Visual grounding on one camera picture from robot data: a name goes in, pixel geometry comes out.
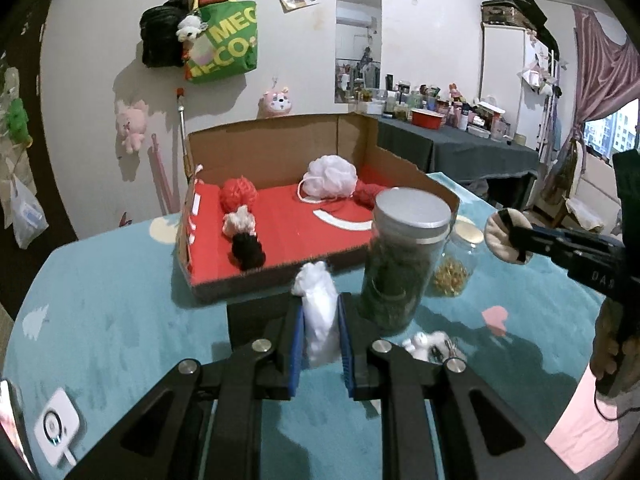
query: pink stick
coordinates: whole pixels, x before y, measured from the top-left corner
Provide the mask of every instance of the pink stick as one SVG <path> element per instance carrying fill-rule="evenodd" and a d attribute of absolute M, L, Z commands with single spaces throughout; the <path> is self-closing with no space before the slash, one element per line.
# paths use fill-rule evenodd
<path fill-rule="evenodd" d="M 164 195 L 167 209 L 169 210 L 169 213 L 177 213 L 178 211 L 175 208 L 174 199 L 171 192 L 169 191 L 169 180 L 166 177 L 164 164 L 162 163 L 162 158 L 160 157 L 160 146 L 158 145 L 158 138 L 156 137 L 156 134 L 151 134 L 151 141 L 154 145 L 154 156 L 156 158 L 158 171 L 160 173 L 160 187 L 162 188 L 162 194 Z"/>

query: building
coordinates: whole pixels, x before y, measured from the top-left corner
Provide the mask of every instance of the building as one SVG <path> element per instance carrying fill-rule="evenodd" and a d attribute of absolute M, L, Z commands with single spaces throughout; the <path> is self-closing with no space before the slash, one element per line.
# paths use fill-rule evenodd
<path fill-rule="evenodd" d="M 610 157 L 616 152 L 626 152 L 636 142 L 638 101 L 632 101 L 609 117 L 591 121 L 584 126 L 584 139 L 588 145 Z"/>

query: dark gray tablecloth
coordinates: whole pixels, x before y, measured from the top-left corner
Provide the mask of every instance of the dark gray tablecloth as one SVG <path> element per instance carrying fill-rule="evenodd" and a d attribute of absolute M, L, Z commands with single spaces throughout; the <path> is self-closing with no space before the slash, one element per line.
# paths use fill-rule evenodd
<path fill-rule="evenodd" d="M 425 173 L 441 171 L 459 184 L 481 178 L 538 177 L 538 153 L 462 130 L 429 130 L 395 119 L 376 117 L 378 146 L 411 161 Z"/>

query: air conditioner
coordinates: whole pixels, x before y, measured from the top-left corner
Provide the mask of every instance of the air conditioner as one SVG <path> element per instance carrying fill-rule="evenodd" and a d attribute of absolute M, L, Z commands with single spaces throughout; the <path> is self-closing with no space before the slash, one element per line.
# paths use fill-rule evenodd
<path fill-rule="evenodd" d="M 366 12 L 359 10 L 336 9 L 335 22 L 339 25 L 351 25 L 351 27 L 375 27 L 376 19 Z"/>

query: phone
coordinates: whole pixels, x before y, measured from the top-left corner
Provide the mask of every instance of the phone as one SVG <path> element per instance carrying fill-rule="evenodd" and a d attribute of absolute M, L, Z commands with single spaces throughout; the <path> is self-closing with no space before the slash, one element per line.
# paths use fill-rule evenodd
<path fill-rule="evenodd" d="M 20 459 L 29 468 L 29 471 L 34 473 L 34 468 L 27 456 L 28 441 L 24 431 L 24 424 L 22 423 L 22 417 L 18 410 L 18 404 L 15 401 L 11 383 L 6 379 L 0 381 L 0 426 L 9 438 L 9 442 L 14 446 Z"/>

